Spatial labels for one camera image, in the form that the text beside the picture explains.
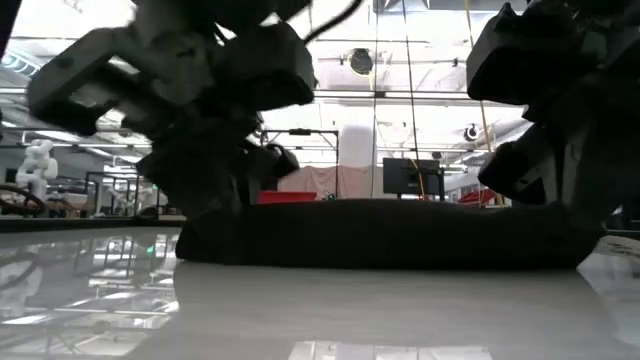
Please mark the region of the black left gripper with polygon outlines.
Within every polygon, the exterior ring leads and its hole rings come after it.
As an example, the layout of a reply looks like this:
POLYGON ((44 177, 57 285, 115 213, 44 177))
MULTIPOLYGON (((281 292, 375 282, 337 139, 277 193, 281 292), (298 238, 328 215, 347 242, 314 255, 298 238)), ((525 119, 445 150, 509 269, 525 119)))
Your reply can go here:
MULTIPOLYGON (((111 110, 122 127, 148 138, 154 150, 213 130, 244 139, 262 119, 226 98, 214 63, 236 36, 218 27, 200 32, 189 26, 97 28, 45 64, 27 87, 30 113, 39 120, 83 136, 97 131, 111 110)), ((262 191, 300 169, 296 156, 276 143, 245 141, 239 153, 238 192, 254 205, 262 191)))

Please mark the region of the black towel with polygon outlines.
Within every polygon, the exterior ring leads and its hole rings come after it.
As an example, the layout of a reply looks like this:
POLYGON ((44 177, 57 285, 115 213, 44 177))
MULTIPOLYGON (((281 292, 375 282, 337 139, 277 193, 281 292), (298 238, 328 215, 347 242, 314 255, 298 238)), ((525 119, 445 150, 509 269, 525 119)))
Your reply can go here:
POLYGON ((349 199, 213 211, 184 225, 177 258, 227 265, 366 270, 576 268, 605 231, 560 203, 478 209, 349 199))

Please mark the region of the black monitor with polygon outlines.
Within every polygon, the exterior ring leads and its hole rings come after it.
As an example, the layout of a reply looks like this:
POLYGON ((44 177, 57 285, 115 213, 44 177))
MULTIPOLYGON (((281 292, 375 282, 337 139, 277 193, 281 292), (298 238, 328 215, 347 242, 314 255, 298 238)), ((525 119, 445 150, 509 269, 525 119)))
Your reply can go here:
POLYGON ((394 195, 444 195, 444 178, 437 160, 383 159, 383 192, 394 195))

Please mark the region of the red bin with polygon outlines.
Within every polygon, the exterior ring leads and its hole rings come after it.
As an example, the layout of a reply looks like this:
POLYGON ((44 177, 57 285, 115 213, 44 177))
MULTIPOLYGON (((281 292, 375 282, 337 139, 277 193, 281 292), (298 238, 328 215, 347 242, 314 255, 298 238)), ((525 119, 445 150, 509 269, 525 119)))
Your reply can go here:
POLYGON ((297 191, 261 191, 258 196, 259 204, 277 203, 305 203, 314 202, 317 194, 315 192, 297 191))

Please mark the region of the black frame enclosure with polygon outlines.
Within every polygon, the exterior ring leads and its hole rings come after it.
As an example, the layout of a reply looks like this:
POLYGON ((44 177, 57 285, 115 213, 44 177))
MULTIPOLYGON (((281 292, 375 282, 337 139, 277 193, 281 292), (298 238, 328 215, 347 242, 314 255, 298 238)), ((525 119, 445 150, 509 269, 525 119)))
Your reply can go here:
POLYGON ((136 173, 87 172, 86 216, 134 217, 146 210, 160 213, 162 194, 150 180, 136 173))

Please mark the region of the white column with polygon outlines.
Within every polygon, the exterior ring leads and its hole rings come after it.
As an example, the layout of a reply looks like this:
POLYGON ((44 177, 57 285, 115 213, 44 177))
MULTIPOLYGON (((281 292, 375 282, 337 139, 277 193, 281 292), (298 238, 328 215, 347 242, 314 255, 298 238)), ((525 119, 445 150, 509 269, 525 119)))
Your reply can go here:
POLYGON ((368 167, 376 151, 376 135, 369 125, 346 125, 339 134, 339 164, 368 167))

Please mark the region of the red shelf rack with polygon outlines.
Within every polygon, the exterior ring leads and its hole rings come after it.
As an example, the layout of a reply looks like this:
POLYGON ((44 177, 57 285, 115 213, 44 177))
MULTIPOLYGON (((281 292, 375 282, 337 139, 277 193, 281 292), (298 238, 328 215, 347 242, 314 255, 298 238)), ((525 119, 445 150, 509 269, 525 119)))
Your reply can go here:
POLYGON ((461 196, 458 203, 472 207, 494 206, 497 204, 496 198, 497 194, 493 190, 484 188, 461 196))

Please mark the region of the white humanoid robot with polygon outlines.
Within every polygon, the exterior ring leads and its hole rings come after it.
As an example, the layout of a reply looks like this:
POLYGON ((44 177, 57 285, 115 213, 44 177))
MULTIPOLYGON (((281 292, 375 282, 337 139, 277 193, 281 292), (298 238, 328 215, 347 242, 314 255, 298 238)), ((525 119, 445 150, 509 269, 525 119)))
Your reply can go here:
POLYGON ((35 197, 46 199, 48 181, 58 176, 58 162, 51 156, 51 140, 33 140, 25 149, 25 158, 16 174, 16 184, 28 189, 35 197))

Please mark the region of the black stand frame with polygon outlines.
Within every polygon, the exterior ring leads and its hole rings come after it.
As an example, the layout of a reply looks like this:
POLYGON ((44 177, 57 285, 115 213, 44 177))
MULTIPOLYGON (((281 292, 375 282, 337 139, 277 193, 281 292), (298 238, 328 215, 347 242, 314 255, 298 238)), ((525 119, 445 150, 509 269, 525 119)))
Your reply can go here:
POLYGON ((261 146, 266 146, 267 144, 274 143, 276 138, 281 134, 286 133, 291 136, 310 136, 312 134, 320 135, 325 142, 334 150, 335 152, 335 168, 339 167, 339 131, 338 130, 316 130, 316 129, 307 129, 307 128, 292 128, 288 130, 281 129, 263 129, 260 131, 260 135, 258 137, 259 143, 261 146), (326 134, 334 135, 336 138, 336 142, 332 143, 326 138, 326 134))

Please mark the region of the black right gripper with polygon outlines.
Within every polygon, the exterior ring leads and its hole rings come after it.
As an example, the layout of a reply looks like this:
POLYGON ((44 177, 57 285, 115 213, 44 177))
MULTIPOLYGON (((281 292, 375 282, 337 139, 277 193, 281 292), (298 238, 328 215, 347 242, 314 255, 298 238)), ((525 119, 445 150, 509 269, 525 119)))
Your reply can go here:
MULTIPOLYGON (((524 118, 534 125, 501 144, 482 165, 478 180, 518 203, 542 205, 556 196, 550 137, 569 143, 593 135, 601 142, 607 135, 618 144, 627 135, 640 136, 640 24, 610 32, 598 62, 527 106, 524 118)), ((640 195, 640 150, 572 144, 569 159, 575 166, 570 224, 581 232, 602 232, 620 205, 640 195)))

